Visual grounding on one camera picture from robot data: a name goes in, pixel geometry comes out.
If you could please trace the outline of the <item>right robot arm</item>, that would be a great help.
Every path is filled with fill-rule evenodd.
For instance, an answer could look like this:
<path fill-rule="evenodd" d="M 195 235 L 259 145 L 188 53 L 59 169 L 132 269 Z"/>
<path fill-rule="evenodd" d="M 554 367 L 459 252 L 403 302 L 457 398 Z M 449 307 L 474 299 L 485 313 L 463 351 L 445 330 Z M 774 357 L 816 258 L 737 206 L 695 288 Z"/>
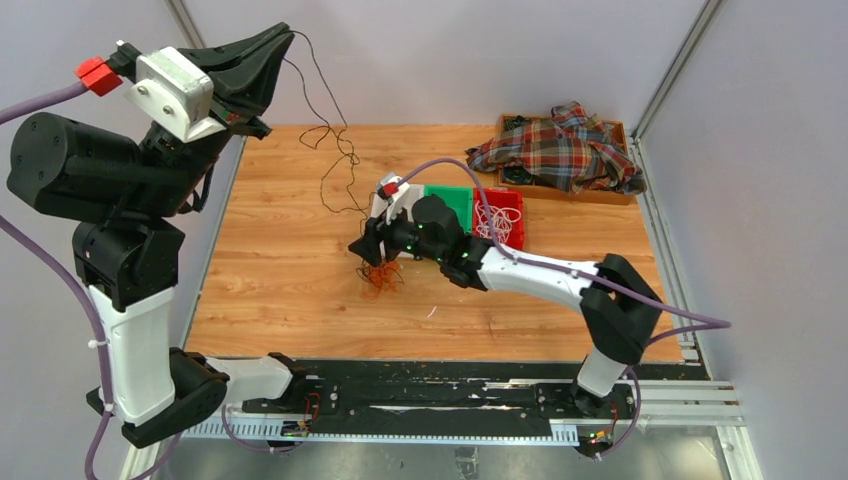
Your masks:
<path fill-rule="evenodd" d="M 659 296 L 624 257 L 570 262 L 508 248 L 466 232 L 455 211 L 433 195 L 396 217 L 369 218 L 348 249 L 372 267 L 401 253 L 432 260 L 461 288 L 521 293 L 581 313 L 592 347 L 571 400 L 587 417 L 609 407 L 614 384 L 641 361 L 661 314 Z"/>

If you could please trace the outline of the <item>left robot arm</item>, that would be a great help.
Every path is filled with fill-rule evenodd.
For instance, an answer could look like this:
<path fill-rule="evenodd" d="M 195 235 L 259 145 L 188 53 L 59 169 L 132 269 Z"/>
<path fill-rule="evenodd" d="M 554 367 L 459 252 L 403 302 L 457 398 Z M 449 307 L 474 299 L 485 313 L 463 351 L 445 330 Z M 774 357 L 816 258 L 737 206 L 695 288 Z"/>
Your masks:
<path fill-rule="evenodd" d="M 201 207 L 232 138 L 269 134 L 262 117 L 293 38 L 278 23 L 211 48 L 143 53 L 121 41 L 81 63 L 74 84 L 1 115 L 20 120 L 8 190 L 77 222 L 75 269 L 62 278 L 95 333 L 102 380 L 87 402 L 138 448 L 227 404 L 267 399 L 293 413 L 305 403 L 288 357 L 188 353 L 168 333 L 185 240 L 171 218 Z"/>

